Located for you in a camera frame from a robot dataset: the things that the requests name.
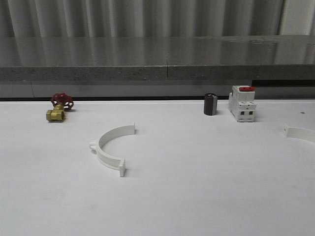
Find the white half pipe clamp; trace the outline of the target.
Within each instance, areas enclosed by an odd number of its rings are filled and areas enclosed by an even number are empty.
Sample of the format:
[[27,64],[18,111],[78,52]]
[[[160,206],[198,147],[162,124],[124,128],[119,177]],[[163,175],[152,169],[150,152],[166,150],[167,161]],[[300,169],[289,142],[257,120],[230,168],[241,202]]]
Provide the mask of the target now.
[[90,141],[90,149],[96,152],[98,159],[104,166],[119,171],[120,177],[124,177],[126,172],[126,160],[124,158],[112,156],[102,148],[111,140],[135,134],[135,123],[119,126],[104,133],[98,140]]
[[315,142],[315,131],[306,128],[292,127],[287,124],[283,127],[284,136],[286,138],[296,138],[305,141]]

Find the grey stone counter ledge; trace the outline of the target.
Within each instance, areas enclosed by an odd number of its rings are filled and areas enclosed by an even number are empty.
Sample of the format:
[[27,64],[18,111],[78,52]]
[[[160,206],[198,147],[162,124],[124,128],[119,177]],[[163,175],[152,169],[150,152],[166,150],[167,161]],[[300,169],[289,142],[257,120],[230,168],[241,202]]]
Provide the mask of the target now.
[[313,36],[3,37],[0,97],[75,100],[227,97],[233,85],[256,98],[315,96]]

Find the brass valve red handwheel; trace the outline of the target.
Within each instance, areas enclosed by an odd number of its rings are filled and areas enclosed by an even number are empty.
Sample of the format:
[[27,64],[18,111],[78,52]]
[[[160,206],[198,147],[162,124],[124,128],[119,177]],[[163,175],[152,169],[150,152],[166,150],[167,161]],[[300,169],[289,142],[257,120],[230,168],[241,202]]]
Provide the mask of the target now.
[[49,122],[64,121],[65,111],[70,111],[74,105],[72,97],[65,93],[55,93],[51,103],[54,108],[46,112],[46,119]]

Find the grey pleated curtain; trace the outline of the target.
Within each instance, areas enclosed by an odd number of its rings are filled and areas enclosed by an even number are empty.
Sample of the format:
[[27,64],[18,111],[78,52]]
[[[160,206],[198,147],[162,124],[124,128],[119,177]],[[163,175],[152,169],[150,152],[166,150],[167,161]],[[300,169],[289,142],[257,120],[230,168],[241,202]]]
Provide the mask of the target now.
[[3,0],[3,37],[313,35],[312,0]]

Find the white circuit breaker red switch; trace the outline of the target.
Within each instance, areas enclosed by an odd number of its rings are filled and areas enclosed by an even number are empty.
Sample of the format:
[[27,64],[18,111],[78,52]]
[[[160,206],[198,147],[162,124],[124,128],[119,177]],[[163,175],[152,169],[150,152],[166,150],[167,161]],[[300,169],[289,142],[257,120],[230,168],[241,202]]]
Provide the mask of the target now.
[[256,103],[255,87],[233,86],[229,93],[228,108],[238,122],[253,122]]

